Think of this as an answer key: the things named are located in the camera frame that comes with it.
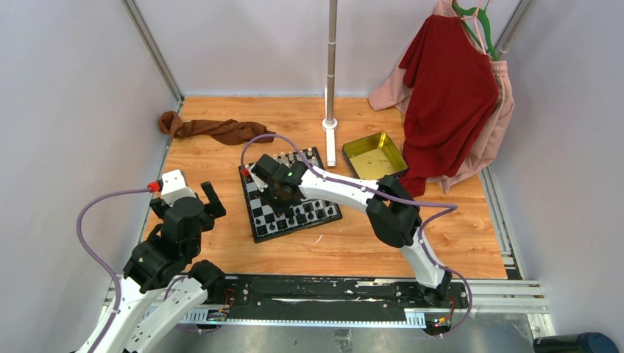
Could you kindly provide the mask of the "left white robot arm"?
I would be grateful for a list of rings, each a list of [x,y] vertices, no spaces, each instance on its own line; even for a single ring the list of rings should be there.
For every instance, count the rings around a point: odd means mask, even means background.
[[[210,182],[201,188],[203,202],[186,184],[165,179],[138,190],[108,193],[87,203],[76,221],[83,249],[110,275],[115,291],[107,317],[101,318],[80,352],[148,352],[195,306],[215,304],[225,295],[225,273],[208,260],[194,263],[203,232],[211,231],[226,210]],[[86,212],[114,196],[156,193],[149,206],[161,220],[133,250],[122,277],[87,244],[82,234]]]

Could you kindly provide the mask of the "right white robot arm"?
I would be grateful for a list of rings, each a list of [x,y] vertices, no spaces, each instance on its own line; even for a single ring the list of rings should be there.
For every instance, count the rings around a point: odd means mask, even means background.
[[[438,307],[448,300],[453,275],[425,236],[421,204],[396,177],[354,179],[299,160],[291,165],[279,163],[267,154],[256,163],[241,166],[241,174],[256,184],[261,198],[278,213],[303,199],[319,199],[366,214],[377,239],[399,249],[407,260],[422,301]]]

